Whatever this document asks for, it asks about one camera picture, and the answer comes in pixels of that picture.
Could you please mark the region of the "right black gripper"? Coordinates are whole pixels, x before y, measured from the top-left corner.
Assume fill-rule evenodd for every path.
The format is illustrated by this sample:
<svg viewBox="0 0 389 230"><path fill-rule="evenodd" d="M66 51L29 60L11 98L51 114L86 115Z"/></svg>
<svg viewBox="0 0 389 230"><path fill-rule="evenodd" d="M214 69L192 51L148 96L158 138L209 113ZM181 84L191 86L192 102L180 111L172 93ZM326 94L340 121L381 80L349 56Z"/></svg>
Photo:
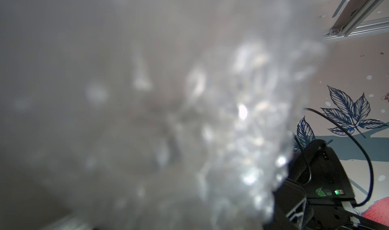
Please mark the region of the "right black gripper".
<svg viewBox="0 0 389 230"><path fill-rule="evenodd" d="M288 178L302 185L309 200L353 200L353 188L335 151L321 139L296 153Z"/></svg>

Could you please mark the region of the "clear bubble wrap sheet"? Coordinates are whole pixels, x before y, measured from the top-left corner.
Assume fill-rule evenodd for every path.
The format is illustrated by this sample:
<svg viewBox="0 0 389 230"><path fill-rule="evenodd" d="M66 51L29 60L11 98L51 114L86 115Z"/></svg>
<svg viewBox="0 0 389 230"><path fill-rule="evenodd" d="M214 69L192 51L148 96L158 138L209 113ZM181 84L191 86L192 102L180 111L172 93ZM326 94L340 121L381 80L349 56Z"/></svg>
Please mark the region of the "clear bubble wrap sheet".
<svg viewBox="0 0 389 230"><path fill-rule="evenodd" d="M324 0L1 0L1 229L274 215Z"/></svg>

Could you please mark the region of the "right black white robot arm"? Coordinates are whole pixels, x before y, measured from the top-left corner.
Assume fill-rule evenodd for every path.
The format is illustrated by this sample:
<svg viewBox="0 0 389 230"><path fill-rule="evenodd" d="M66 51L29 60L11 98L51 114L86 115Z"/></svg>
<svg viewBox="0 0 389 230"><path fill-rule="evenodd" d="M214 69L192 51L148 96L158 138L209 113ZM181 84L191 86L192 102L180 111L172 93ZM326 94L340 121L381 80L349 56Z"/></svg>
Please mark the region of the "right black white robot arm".
<svg viewBox="0 0 389 230"><path fill-rule="evenodd" d="M275 191L273 219L265 230L387 230L389 218L376 220L354 211L355 195L335 151L316 139L293 158L288 178Z"/></svg>

